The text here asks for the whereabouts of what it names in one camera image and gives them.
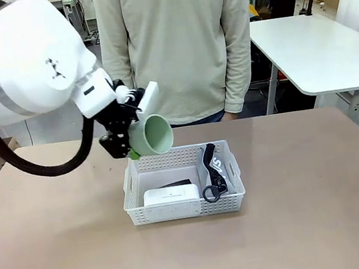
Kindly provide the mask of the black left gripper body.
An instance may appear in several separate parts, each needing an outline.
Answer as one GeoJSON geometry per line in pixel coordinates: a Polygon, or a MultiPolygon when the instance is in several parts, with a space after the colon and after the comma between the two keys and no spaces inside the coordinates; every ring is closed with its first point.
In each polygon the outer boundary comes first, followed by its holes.
{"type": "Polygon", "coordinates": [[[128,89],[121,79],[108,82],[116,99],[94,115],[93,119],[111,133],[127,131],[132,122],[139,121],[138,113],[143,112],[139,104],[144,97],[144,88],[128,89]]]}

